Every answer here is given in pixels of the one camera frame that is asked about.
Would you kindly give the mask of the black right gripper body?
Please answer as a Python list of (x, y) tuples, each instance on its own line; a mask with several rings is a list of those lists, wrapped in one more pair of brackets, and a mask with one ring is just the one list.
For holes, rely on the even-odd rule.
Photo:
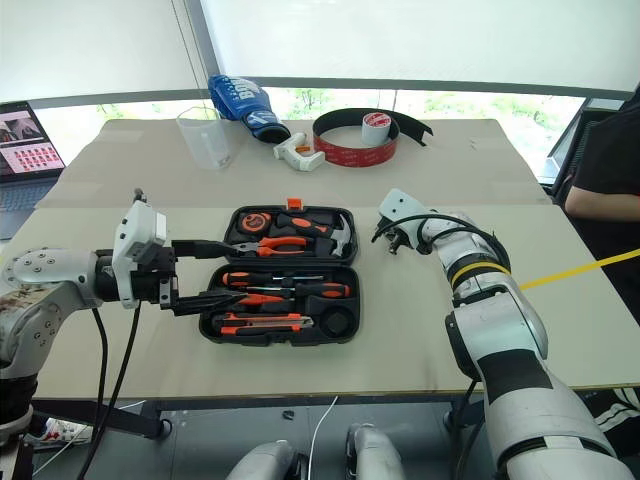
[(383, 227), (388, 228), (388, 231), (383, 236), (381, 236), (382, 238), (388, 241), (388, 249), (389, 249), (390, 242), (394, 238), (401, 239), (400, 247), (407, 247), (407, 248), (413, 249), (413, 246), (411, 244), (411, 235), (406, 232), (406, 227), (412, 226), (415, 223), (416, 223), (415, 219), (390, 220), (388, 218), (381, 218), (378, 221), (378, 229)]

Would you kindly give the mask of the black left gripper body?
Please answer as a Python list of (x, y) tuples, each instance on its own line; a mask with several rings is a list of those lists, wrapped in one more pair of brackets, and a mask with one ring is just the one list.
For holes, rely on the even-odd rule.
[(176, 255), (171, 247), (159, 247), (142, 256), (132, 272), (132, 292), (136, 300), (172, 309), (178, 298)]

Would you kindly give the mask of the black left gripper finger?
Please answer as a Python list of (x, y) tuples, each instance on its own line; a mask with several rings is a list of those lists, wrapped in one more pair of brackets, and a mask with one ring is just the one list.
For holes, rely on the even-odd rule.
[(178, 297), (172, 304), (175, 316), (218, 311), (238, 303), (246, 294), (236, 291), (205, 291), (197, 296)]
[(233, 246), (210, 240), (173, 240), (172, 248), (176, 257), (196, 259), (214, 259), (236, 254)]

